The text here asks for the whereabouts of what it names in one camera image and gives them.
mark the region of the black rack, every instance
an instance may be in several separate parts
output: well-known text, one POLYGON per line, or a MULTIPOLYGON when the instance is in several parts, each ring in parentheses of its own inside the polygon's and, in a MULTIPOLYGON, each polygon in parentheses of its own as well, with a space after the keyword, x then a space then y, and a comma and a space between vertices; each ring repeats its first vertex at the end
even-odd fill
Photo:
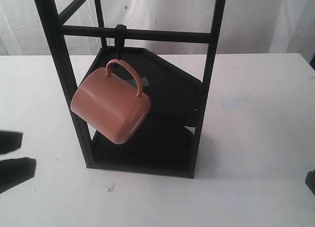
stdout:
MULTIPOLYGON (((35 0, 69 110, 77 84, 64 36, 101 38, 102 48, 85 77, 117 57, 117 45, 107 46, 106 38, 116 38, 118 27, 104 27, 100 0, 94 0, 98 27, 64 25, 85 1, 74 0, 58 14, 54 0, 35 0)), ((87 123, 70 110, 87 168, 194 177, 224 4, 225 0, 216 0, 211 33, 124 30, 124 39, 207 43, 203 80, 146 49, 123 48, 121 59, 148 79, 144 92, 151 98, 152 108, 132 138, 122 145, 113 144, 98 131, 91 139, 87 123), (195 132, 185 126, 195 127, 195 132)), ((119 67, 114 73, 130 79, 119 67)))

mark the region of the white curtain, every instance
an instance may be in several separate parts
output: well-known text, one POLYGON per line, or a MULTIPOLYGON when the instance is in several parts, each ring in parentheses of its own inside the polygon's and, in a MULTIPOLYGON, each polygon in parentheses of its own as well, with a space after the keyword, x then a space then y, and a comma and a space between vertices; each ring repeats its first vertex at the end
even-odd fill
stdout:
MULTIPOLYGON (((55 0, 61 12, 72 0, 55 0)), ((215 0, 101 0, 106 27, 209 32, 215 0)), ((315 0, 226 0, 217 53, 315 51, 315 0)), ((94 0, 66 22, 97 26, 94 0)), ((100 40, 66 36, 69 53, 96 54, 100 40)), ((156 54, 204 54, 204 44, 127 40, 156 54)), ((0 55, 50 54, 33 0, 0 0, 0 55)))

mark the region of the white tabletop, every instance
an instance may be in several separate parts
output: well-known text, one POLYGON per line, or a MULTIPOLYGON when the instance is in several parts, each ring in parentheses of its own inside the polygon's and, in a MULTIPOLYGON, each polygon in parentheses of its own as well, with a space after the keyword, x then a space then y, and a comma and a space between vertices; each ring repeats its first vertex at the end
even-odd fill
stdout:
MULTIPOLYGON (((80 81, 93 56, 72 56, 80 81)), ((204 55, 163 56, 201 79, 204 55)), ((0 57, 0 159, 37 160, 1 227, 313 227, 315 72, 298 54, 217 55, 195 179, 86 169, 50 56, 0 57), (112 192, 106 185, 115 183, 112 192)))

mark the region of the black metal frame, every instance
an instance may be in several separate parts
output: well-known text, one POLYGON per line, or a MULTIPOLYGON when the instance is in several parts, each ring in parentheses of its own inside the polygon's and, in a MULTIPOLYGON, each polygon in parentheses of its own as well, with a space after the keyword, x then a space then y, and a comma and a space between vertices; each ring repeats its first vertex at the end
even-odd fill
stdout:
MULTIPOLYGON (((70 62, 69 53, 67 50, 65 35, 78 36, 94 36, 100 37, 102 48, 107 47, 106 38, 115 38, 114 28, 105 28, 101 10, 101 1, 95 1, 96 15, 99 27, 82 27, 82 26, 68 26, 64 23, 72 16, 72 14, 85 2, 86 0, 74 0, 68 7, 66 7, 60 14, 56 9, 54 0, 35 0, 35 4, 45 31, 45 35, 50 47, 50 51, 56 66, 56 70, 63 88, 64 96, 73 120, 73 124, 79 139, 82 153, 88 168, 97 168, 94 162, 92 152, 92 141, 89 134, 88 126, 85 121, 80 119, 77 115, 71 112, 70 103, 72 97, 77 90, 77 84, 70 62)), ((197 152, 201 136, 204 113, 207 104, 207 97, 209 92, 212 69, 217 50, 219 33, 221 28, 223 10, 225 0, 216 0, 211 33, 195 33, 195 32, 168 32, 168 31, 147 31, 147 30, 127 30, 125 32, 125 39, 139 39, 139 40, 154 40, 154 41, 172 41, 172 42, 192 42, 192 43, 207 43, 208 52, 203 75, 202 86, 200 90, 200 104, 199 115, 194 133, 193 153, 190 163, 189 174, 177 175, 183 177, 194 177, 194 169, 197 159, 197 152)), ((156 174, 169 175, 167 172, 149 172, 156 174)))

